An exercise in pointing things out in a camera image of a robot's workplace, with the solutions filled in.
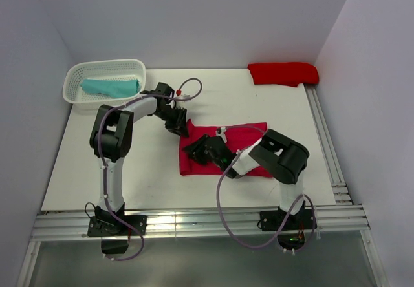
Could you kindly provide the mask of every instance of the red cloth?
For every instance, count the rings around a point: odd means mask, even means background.
[[[316,67],[308,63],[254,63],[247,66],[255,85],[288,85],[319,83]]]
[[[260,123],[249,123],[249,125],[253,125],[258,127],[262,130],[267,130],[266,122]],[[179,145],[179,165],[180,165],[180,174],[182,176],[186,175],[221,175],[223,172],[220,170],[219,167],[214,165],[213,163],[209,163],[208,165],[200,165],[194,162],[192,159],[188,158],[188,155],[182,151],[182,149],[196,140],[198,140],[204,134],[215,136],[215,132],[218,127],[195,127],[191,120],[187,121],[187,128],[188,134],[190,137],[185,138],[183,136],[180,137],[180,145]],[[250,129],[247,127],[241,127],[237,129],[229,129],[226,131],[226,138],[227,138],[227,146],[228,148],[236,152],[238,149],[243,149],[250,145],[253,145],[260,137],[261,132],[255,129]],[[257,167],[251,170],[246,175],[249,176],[263,176],[271,178],[270,175],[265,169],[262,167]]]

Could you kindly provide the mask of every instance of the teal towel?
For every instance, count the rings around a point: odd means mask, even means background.
[[[128,98],[139,92],[138,79],[127,81],[84,79],[80,84],[89,94],[105,94],[112,98]]]

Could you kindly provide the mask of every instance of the white tabletop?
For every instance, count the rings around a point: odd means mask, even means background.
[[[316,205],[335,199],[303,85],[254,85],[247,69],[147,70],[146,89],[165,82],[174,89],[198,77],[203,92],[186,102],[194,125],[235,125],[267,122],[268,127],[303,144],[310,152],[303,185]],[[184,94],[197,91],[188,83]],[[83,209],[97,203],[100,192],[98,159],[89,147],[96,111],[85,114],[73,107],[43,202],[43,211]],[[219,176],[180,176],[179,137],[167,132],[157,117],[134,124],[133,143],[125,158],[122,191],[127,209],[189,209],[216,207]],[[279,184],[274,179],[245,176],[225,179],[224,207],[277,206]]]

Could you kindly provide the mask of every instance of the white wall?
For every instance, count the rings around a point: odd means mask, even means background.
[[[414,0],[347,0],[316,66],[351,194],[392,286],[414,281]]]
[[[0,0],[0,285],[14,286],[69,105],[72,65],[38,0]]]
[[[313,63],[345,0],[41,0],[74,59],[147,67]]]

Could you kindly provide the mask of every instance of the laundry basket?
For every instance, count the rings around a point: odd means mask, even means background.
[[[128,98],[112,98],[102,94],[88,94],[84,92],[80,83],[86,79],[127,81],[138,79],[138,93]],[[98,109],[106,104],[117,106],[137,97],[145,89],[145,65],[137,59],[115,59],[111,61],[97,61],[80,63],[73,66],[67,73],[63,84],[63,98],[65,101],[80,109]]]

